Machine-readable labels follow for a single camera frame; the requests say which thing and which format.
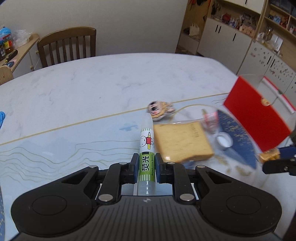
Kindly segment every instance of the plastic wrapper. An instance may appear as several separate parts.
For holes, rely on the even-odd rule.
[[[14,48],[23,46],[30,41],[31,33],[28,33],[25,29],[15,30],[12,32],[12,40]]]

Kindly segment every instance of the marble tabletop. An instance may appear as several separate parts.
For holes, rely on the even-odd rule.
[[[138,125],[149,102],[173,102],[184,110],[176,115],[181,119],[198,118],[201,108],[227,111],[223,100],[236,79],[213,59],[137,53],[58,64],[1,85],[0,111],[6,114],[0,129],[5,240],[17,234],[10,207],[22,193],[90,164],[108,168],[138,152]],[[283,206],[276,233],[283,236],[296,207],[291,176],[267,176],[260,168],[248,169],[221,156],[202,163],[276,196]]]

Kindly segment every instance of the chair backrest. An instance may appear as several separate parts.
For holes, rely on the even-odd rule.
[[[12,75],[10,67],[7,65],[0,67],[0,85],[5,84],[8,81],[13,80],[14,77]]]
[[[49,54],[50,54],[50,60],[51,64],[54,65],[54,57],[52,53],[52,43],[55,42],[56,47],[56,53],[57,53],[57,62],[61,63],[60,53],[59,53],[59,44],[58,41],[62,41],[63,46],[63,56],[64,56],[64,62],[67,62],[67,54],[66,54],[66,44],[65,40],[69,39],[69,48],[70,48],[70,60],[74,60],[73,58],[73,47],[72,47],[72,38],[76,38],[76,56],[77,59],[80,59],[80,53],[79,53],[79,41],[78,37],[83,37],[83,58],[86,58],[86,41],[85,36],[90,36],[90,52],[91,57],[94,57],[96,55],[96,29],[91,27],[74,27],[74,28],[68,28],[60,31],[56,31],[54,33],[48,34],[47,36],[43,37],[37,42],[37,47],[39,51],[40,60],[43,67],[47,67],[47,60],[46,60],[46,54],[44,51],[44,46],[49,46]]]

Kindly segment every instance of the gold wrapper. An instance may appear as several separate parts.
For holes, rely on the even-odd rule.
[[[278,159],[280,159],[280,152],[278,148],[273,148],[266,152],[258,154],[258,160],[261,163],[264,163],[266,161],[271,161],[271,160],[278,160]]]

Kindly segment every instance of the red folder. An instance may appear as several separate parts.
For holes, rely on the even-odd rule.
[[[224,105],[264,152],[278,146],[290,134],[290,129],[272,105],[262,104],[262,98],[239,77]]]

